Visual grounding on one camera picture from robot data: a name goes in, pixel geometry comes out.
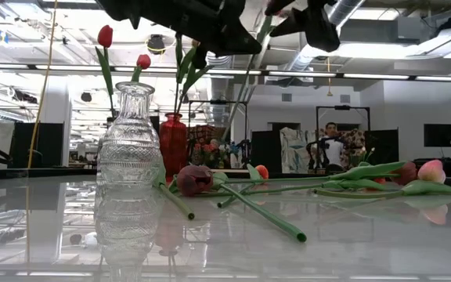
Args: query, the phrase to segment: person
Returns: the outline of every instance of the person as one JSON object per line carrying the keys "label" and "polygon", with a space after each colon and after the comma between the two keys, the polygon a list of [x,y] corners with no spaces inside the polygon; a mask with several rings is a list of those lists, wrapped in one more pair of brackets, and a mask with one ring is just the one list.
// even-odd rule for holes
{"label": "person", "polygon": [[338,130],[337,124],[334,122],[327,123],[325,127],[325,136],[323,137],[325,142],[325,153],[327,155],[329,165],[340,165],[341,164],[341,153],[344,150],[344,144],[337,139]]}

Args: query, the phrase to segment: ceiling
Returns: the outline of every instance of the ceiling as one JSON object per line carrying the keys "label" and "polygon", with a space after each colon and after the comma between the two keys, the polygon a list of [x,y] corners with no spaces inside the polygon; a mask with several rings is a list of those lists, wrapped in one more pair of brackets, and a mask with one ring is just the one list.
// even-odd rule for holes
{"label": "ceiling", "polygon": [[[262,10],[267,0],[248,0],[244,13],[240,20],[243,25],[254,34],[261,22]],[[49,38],[51,32],[51,12],[54,3],[50,0],[24,2],[17,0],[0,1],[0,10],[6,17],[0,14],[0,31],[8,35],[8,43],[2,43],[0,35],[0,63],[23,63],[23,64],[47,64]],[[297,0],[294,6],[298,9],[305,8],[305,1]],[[138,30],[133,30],[129,21],[117,22],[112,20],[102,11],[93,0],[59,0],[56,11],[56,32],[53,38],[52,64],[62,65],[98,65],[95,46],[96,36],[100,28],[109,24],[114,29],[114,43],[110,48],[111,66],[134,66],[140,54],[149,53],[146,42],[152,34],[161,34],[168,50],[162,54],[150,54],[153,67],[174,67],[175,32],[159,25],[153,25],[148,20],[141,19]],[[451,10],[451,0],[431,1],[392,1],[392,0],[368,0],[363,6],[356,10],[351,20],[383,20],[391,21],[401,13],[403,16],[412,18],[426,15],[435,15]],[[274,24],[283,19],[275,17]],[[279,38],[271,38],[269,50],[262,58],[261,67],[277,66],[283,67],[289,63],[301,50],[298,34],[287,35]],[[184,38],[185,49],[190,49],[191,39]],[[245,68],[249,60],[248,56],[235,56],[233,68]],[[402,70],[395,68],[394,60],[375,60],[365,58],[349,58],[330,55],[329,60],[318,60],[315,58],[310,67],[315,71],[327,71],[330,63],[331,71],[367,72],[367,73],[394,73]],[[419,64],[423,61],[411,60],[408,63]],[[431,71],[433,74],[448,74],[451,69],[451,60],[440,60],[439,70]],[[114,83],[125,81],[126,77],[115,76]],[[43,74],[17,74],[0,72],[0,106],[24,106],[30,110],[0,110],[0,117],[7,117],[21,121],[32,121],[37,111],[36,104],[20,102],[12,99],[15,92],[19,90],[35,97],[39,101]],[[165,112],[171,110],[175,98],[174,78],[141,78],[141,82],[155,87],[151,110]],[[98,111],[73,111],[73,130],[76,136],[81,135],[84,126],[87,129],[102,128],[101,124],[109,116],[106,110],[110,104],[106,94],[103,78],[99,75],[71,75],[70,83],[74,84],[74,91],[70,92],[73,100],[73,108],[101,108]],[[356,86],[362,81],[341,80],[336,85]],[[190,99],[209,99],[210,78],[202,78],[189,91]],[[327,79],[316,79],[314,85],[327,85]],[[86,103],[81,100],[83,92],[92,94],[92,102]],[[193,124],[203,124],[209,118],[205,113],[206,105],[193,103],[192,110],[197,113]]]}

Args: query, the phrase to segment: white shirt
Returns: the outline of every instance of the white shirt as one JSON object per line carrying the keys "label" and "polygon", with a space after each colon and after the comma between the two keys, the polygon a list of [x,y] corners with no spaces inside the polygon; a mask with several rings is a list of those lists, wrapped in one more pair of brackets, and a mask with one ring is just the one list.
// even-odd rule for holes
{"label": "white shirt", "polygon": [[341,152],[344,149],[344,144],[335,139],[327,140],[325,143],[328,145],[328,149],[325,149],[325,153],[327,153],[328,161],[331,164],[342,165],[341,164]]}

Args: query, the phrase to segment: reflective table surface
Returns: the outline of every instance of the reflective table surface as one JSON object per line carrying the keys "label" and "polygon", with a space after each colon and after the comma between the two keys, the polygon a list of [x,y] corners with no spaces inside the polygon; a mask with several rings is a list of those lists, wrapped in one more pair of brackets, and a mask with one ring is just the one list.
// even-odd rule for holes
{"label": "reflective table surface", "polygon": [[451,281],[449,196],[249,197],[299,243],[239,201],[186,198],[189,221],[158,193],[95,205],[95,190],[94,176],[0,180],[0,281]]}

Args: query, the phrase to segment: ceiling duct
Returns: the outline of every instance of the ceiling duct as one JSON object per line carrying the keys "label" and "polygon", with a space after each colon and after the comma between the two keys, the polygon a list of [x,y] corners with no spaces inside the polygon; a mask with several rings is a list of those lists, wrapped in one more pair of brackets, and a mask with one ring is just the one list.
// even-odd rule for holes
{"label": "ceiling duct", "polygon": [[[340,0],[332,7],[332,10],[328,13],[328,19],[332,24],[335,24],[337,26],[337,29],[340,29],[364,2],[365,0]],[[305,71],[314,59],[314,56],[312,56],[311,52],[313,47],[307,44],[305,36],[302,35],[303,34],[299,36],[300,52],[285,67],[286,71]],[[288,86],[292,85],[293,81],[298,80],[298,78],[289,79],[289,81],[281,81],[280,84]]]}
{"label": "ceiling duct", "polygon": [[[207,64],[215,66],[214,69],[230,69],[233,67],[233,57],[232,56],[222,56],[217,58],[213,52],[208,52],[207,54]],[[209,98],[212,100],[227,100],[233,99],[233,97],[228,97],[228,78],[210,78],[211,80],[211,91]],[[224,106],[214,107],[211,104],[208,106],[208,110],[205,113],[208,115],[207,120],[210,123],[220,125],[223,121],[227,121],[229,118],[229,110],[225,110]]]}

